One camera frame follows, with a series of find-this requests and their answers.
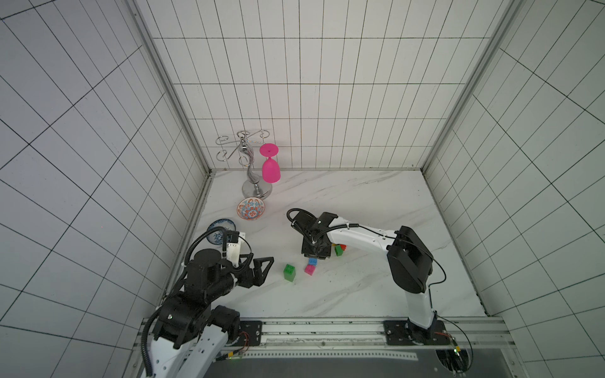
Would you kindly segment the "green lego cube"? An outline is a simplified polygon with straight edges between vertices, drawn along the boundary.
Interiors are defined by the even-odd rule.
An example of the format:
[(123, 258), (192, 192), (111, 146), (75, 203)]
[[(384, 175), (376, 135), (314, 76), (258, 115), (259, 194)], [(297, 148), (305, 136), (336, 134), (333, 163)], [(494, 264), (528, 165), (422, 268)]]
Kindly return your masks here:
[(340, 256), (342, 256), (342, 255), (343, 255), (344, 249), (342, 248), (342, 246), (341, 246), (341, 245), (335, 245), (335, 246), (334, 246), (334, 251), (335, 251), (336, 255), (337, 255), (338, 257), (340, 257)]
[(284, 279), (288, 282), (293, 282), (296, 278), (296, 268), (290, 264), (286, 264), (283, 270)]

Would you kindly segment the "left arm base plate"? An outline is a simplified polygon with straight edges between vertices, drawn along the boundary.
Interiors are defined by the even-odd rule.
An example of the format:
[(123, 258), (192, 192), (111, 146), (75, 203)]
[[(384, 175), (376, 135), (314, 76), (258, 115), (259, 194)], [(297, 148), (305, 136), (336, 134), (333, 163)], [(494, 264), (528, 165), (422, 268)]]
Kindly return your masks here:
[(259, 346), (262, 338), (262, 321), (255, 320), (243, 320), (239, 323), (238, 338), (232, 346), (243, 347), (247, 346)]

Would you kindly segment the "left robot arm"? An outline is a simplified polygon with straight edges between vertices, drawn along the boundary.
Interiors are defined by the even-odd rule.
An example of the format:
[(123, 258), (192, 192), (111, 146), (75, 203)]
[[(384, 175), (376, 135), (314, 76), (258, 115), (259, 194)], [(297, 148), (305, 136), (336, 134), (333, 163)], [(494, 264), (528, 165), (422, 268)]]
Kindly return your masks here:
[(225, 254), (192, 255), (162, 305), (147, 320), (140, 348), (145, 377), (202, 377), (214, 362), (242, 355), (261, 342), (261, 321), (215, 301), (234, 288), (260, 287), (274, 258), (248, 254), (235, 266)]

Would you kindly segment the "pink lego cube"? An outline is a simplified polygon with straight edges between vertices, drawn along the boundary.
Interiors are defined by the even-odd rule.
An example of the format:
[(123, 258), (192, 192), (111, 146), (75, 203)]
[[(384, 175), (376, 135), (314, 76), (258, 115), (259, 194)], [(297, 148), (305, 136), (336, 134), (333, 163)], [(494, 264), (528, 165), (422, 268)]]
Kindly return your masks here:
[(316, 266), (314, 265), (307, 265), (304, 269), (304, 272), (310, 276), (314, 275), (314, 272), (316, 270)]

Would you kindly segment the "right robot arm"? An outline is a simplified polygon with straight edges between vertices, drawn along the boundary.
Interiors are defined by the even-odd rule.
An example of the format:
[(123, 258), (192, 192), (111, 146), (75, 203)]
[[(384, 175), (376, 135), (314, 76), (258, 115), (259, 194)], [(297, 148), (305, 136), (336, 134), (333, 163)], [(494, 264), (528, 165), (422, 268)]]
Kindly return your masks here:
[(316, 217), (305, 209), (287, 212), (291, 227), (302, 236), (302, 254), (325, 260), (332, 249), (345, 246), (385, 257), (395, 284), (403, 289), (409, 313), (408, 329), (430, 332), (436, 312), (429, 298), (429, 277), (435, 259), (412, 228), (382, 230), (354, 223), (336, 214), (324, 212)]

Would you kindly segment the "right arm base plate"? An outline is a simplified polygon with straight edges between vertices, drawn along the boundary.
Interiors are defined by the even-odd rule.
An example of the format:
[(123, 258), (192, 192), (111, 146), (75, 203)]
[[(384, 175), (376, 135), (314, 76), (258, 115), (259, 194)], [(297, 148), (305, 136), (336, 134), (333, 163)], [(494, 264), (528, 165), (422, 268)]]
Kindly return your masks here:
[(451, 339), (446, 335), (443, 321), (435, 320), (428, 329), (410, 321), (384, 321), (384, 334), (389, 346), (447, 346)]

